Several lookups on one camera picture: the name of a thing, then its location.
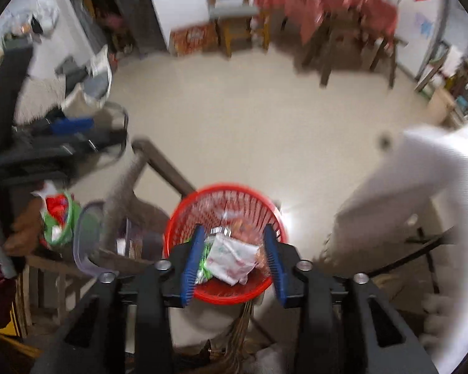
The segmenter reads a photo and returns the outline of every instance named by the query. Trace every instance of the blue gripper pad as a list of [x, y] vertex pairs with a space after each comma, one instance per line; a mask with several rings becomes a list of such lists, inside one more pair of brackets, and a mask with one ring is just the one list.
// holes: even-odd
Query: blue gripper pad
[[270, 224], [267, 224], [263, 230], [263, 243], [265, 244], [267, 261], [271, 269], [272, 281], [274, 282], [275, 296], [282, 305], [285, 305], [287, 298], [287, 276], [280, 255], [277, 252], [277, 237], [274, 228]]
[[196, 225], [191, 238], [191, 251], [189, 252], [186, 267], [184, 268], [181, 276], [180, 298], [184, 307], [189, 303], [194, 295], [194, 283], [196, 281], [197, 269], [200, 265], [205, 238], [205, 227], [202, 225]]

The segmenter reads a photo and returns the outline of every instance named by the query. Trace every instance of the plastic bag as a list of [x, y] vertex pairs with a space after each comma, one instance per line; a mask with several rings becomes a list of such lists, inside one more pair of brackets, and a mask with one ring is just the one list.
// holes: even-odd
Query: plastic bag
[[97, 76], [103, 72], [107, 72], [107, 91], [102, 98], [95, 99], [85, 93], [82, 83], [76, 84], [74, 90], [61, 104], [62, 112], [67, 118], [89, 118], [104, 107], [104, 104], [111, 92], [111, 82], [113, 81], [113, 73], [111, 71], [111, 66], [109, 65], [107, 45], [90, 60], [88, 71], [92, 76]]
[[48, 249], [59, 249], [73, 240], [73, 229], [78, 222], [81, 207], [71, 194], [58, 192], [51, 181], [45, 182], [41, 191], [32, 193], [43, 199], [40, 213], [44, 222], [43, 240]]
[[256, 266], [258, 246], [232, 239], [222, 233], [215, 236], [205, 267], [213, 276], [235, 285], [248, 281], [248, 274]]
[[59, 20], [59, 10], [54, 4], [46, 0], [37, 0], [33, 17], [41, 27], [41, 35], [49, 38], [53, 34]]
[[195, 284], [203, 284], [213, 277], [213, 274], [205, 266], [206, 259], [208, 258], [210, 251], [215, 241], [215, 236], [208, 236], [205, 239], [203, 252], [201, 254], [200, 265], [197, 268]]
[[256, 255], [256, 268], [264, 274], [269, 274], [265, 247], [263, 245], [263, 234], [254, 227], [245, 217], [238, 216], [229, 224], [231, 237], [258, 247]]

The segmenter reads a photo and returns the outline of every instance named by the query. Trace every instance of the person's hand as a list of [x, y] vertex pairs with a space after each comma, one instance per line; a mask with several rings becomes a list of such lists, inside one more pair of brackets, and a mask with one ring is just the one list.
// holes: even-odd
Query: person's hand
[[40, 210], [43, 207], [41, 198], [33, 198], [26, 209], [12, 225], [14, 234], [8, 237], [3, 249], [9, 256], [27, 256], [38, 246], [38, 239], [43, 230]]

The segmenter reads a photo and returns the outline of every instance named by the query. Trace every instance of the gray chair cushion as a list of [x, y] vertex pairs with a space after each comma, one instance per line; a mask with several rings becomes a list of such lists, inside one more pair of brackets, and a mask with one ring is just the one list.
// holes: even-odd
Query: gray chair cushion
[[227, 5], [223, 7], [210, 6], [210, 8], [208, 8], [208, 12], [210, 13], [210, 19], [251, 17], [258, 15], [260, 13], [260, 8], [247, 4], [233, 6]]

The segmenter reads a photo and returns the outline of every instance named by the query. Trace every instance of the cardboard box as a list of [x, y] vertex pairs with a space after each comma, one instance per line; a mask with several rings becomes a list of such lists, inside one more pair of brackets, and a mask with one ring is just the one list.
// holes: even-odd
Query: cardboard box
[[170, 33], [170, 52], [185, 56], [218, 44], [218, 36], [213, 22], [192, 25]]
[[428, 103], [428, 120], [432, 125], [442, 124], [456, 106], [453, 96], [444, 88], [438, 87]]

